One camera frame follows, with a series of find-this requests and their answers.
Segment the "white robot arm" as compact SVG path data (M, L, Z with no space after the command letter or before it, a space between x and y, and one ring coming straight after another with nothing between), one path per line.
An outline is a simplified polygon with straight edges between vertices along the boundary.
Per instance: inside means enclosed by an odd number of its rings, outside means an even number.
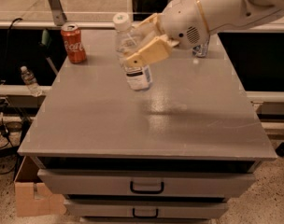
M168 58L172 49L193 49L211 35L245 30L284 16L284 0L172 0L135 29L148 30L124 64L142 67Z

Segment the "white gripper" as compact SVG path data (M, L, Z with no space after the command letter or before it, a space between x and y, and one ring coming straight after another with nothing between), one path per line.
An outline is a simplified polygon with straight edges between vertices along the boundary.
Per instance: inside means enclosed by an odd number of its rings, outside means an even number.
M193 49L209 39L208 22L200 0L172 0L163 12L153 13L134 28L160 29L165 35L155 36L147 45L125 58L127 67L143 67L167 59L174 47Z

